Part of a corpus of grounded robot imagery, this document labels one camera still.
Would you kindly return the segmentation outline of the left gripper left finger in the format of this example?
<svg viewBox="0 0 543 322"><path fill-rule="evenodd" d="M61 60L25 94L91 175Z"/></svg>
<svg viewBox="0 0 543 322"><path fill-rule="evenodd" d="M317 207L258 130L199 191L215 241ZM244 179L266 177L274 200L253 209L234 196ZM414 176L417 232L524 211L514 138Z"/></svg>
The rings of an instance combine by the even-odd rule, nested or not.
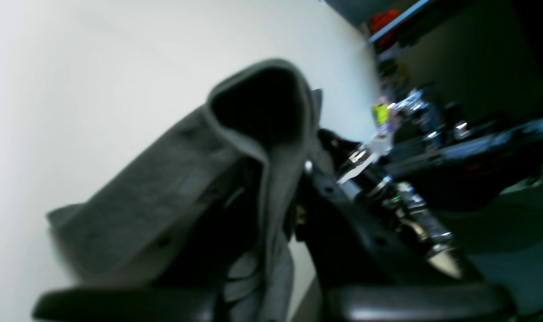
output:
<svg viewBox="0 0 543 322"><path fill-rule="evenodd" d="M43 322L228 322L224 286L234 262L257 244L256 200L261 165L242 161L231 190L216 200L170 255L172 230L133 276L115 274L42 295L32 311Z"/></svg>

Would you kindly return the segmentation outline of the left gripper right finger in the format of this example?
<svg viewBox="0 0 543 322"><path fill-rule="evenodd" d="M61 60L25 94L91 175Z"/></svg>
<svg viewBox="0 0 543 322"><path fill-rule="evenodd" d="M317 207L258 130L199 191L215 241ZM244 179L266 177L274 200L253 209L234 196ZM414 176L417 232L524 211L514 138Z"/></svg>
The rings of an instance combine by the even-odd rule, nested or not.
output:
<svg viewBox="0 0 543 322"><path fill-rule="evenodd" d="M508 291L487 283L461 251L442 250L451 267L439 269L310 162L298 200L305 222L297 236L320 286L317 322L516 320Z"/></svg>

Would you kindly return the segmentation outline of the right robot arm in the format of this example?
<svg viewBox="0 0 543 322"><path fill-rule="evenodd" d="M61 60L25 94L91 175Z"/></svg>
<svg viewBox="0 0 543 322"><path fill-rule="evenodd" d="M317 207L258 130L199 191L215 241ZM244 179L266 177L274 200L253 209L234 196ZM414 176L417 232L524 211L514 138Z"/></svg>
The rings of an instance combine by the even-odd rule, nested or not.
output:
<svg viewBox="0 0 543 322"><path fill-rule="evenodd" d="M543 96L526 108L522 122L493 114L468 124L459 104L441 106L423 88L382 106L382 112L399 124L380 126L377 137L392 139L381 153L373 141L345 140L324 128L318 132L337 179L359 187L358 199L381 202L396 194L402 203L418 198L420 207L470 212L543 167Z"/></svg>

